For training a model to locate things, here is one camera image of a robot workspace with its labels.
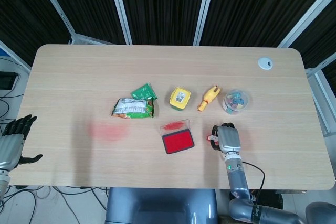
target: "clear plastic jar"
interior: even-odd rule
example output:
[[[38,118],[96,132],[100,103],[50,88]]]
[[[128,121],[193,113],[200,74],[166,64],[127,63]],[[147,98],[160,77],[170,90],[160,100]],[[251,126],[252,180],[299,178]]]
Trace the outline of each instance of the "clear plastic jar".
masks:
[[[238,114],[244,110],[248,103],[248,95],[239,89],[230,90],[223,99],[223,109],[231,114]]]

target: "red stain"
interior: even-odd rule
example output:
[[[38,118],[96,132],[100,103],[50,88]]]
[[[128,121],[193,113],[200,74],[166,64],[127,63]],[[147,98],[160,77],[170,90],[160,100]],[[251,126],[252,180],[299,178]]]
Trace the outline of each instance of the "red stain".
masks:
[[[104,142],[115,142],[127,137],[128,126],[124,124],[110,125],[106,123],[91,123],[89,134],[93,139],[99,139]]]
[[[170,123],[170,124],[167,124],[167,125],[163,126],[163,128],[167,131],[170,131],[170,130],[180,129],[184,125],[185,125],[184,122],[174,122],[174,123]]]

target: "plastic container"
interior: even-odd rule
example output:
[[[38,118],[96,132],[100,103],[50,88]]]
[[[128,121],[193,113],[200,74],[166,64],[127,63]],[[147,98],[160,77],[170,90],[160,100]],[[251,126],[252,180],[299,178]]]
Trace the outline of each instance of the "plastic container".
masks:
[[[182,111],[187,106],[190,96],[190,91],[177,87],[171,94],[169,103],[172,108]]]
[[[231,114],[238,114],[244,110],[248,104],[248,95],[239,89],[229,91],[223,99],[223,109]]]

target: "yellow toy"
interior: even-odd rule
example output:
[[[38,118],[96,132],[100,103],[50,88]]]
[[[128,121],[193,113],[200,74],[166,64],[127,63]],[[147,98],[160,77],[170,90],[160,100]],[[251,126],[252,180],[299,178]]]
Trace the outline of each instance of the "yellow toy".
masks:
[[[203,111],[205,109],[205,106],[207,106],[208,103],[211,103],[216,98],[216,96],[218,96],[220,90],[221,89],[217,85],[213,86],[211,89],[209,89],[205,93],[201,105],[198,106],[198,110]]]

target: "metal frame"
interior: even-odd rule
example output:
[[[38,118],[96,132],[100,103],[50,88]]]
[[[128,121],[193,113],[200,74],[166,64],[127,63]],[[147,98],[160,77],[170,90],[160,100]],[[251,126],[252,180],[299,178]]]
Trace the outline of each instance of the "metal frame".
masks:
[[[14,59],[18,64],[20,64],[25,71],[30,74],[30,71],[32,70],[31,66],[28,65],[23,59],[19,57],[16,53],[14,53],[9,47],[7,47],[1,40],[0,40],[0,47],[12,58]]]
[[[104,41],[104,40],[100,40],[100,39],[95,39],[89,36],[85,36],[82,34],[76,34],[76,39],[72,40],[72,45],[75,45],[78,43],[78,41],[82,41],[88,44],[92,44],[92,45],[115,45],[113,43]]]
[[[306,69],[307,77],[311,77],[313,74],[317,73],[322,68],[325,68],[327,65],[332,63],[334,60],[336,60],[336,52],[333,53],[331,56],[329,56],[327,59],[325,59],[323,62],[318,64],[315,68],[308,68]]]
[[[132,45],[133,44],[132,37],[131,37],[130,28],[129,28],[128,21],[127,21],[124,2],[123,0],[114,0],[114,2],[115,2],[115,6],[117,7],[117,12],[118,12],[118,16],[119,16],[122,32],[125,37],[126,44]]]
[[[70,23],[68,17],[65,15],[62,7],[59,5],[57,0],[50,0],[52,5],[54,6],[54,8],[56,9],[56,11],[58,12],[59,16],[61,17],[61,19],[63,20],[64,24],[66,25],[67,29],[69,30],[72,38],[74,38],[76,36],[75,30],[72,26],[72,24]]]
[[[289,47],[332,0],[316,0],[278,47]]]
[[[193,46],[199,46],[199,43],[201,42],[201,37],[202,37],[203,29],[204,29],[206,16],[208,14],[210,1],[211,0],[202,0],[201,2],[201,6],[199,8],[200,13],[198,15]]]
[[[323,136],[333,135],[336,133],[336,97],[321,69],[311,75],[308,82],[318,111]]]

